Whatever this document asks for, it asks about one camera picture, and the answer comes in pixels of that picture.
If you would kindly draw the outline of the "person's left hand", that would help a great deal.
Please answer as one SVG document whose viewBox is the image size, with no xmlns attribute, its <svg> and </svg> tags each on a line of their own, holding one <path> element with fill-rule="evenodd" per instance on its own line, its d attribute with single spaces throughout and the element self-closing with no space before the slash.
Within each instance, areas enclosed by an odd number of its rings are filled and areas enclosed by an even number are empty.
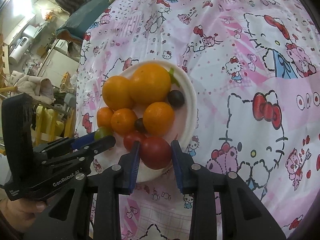
<svg viewBox="0 0 320 240">
<path fill-rule="evenodd" d="M 18 232 L 25 233 L 47 204 L 27 199 L 11 201 L 9 198 L 1 200 L 1 213 L 5 220 Z"/>
</svg>

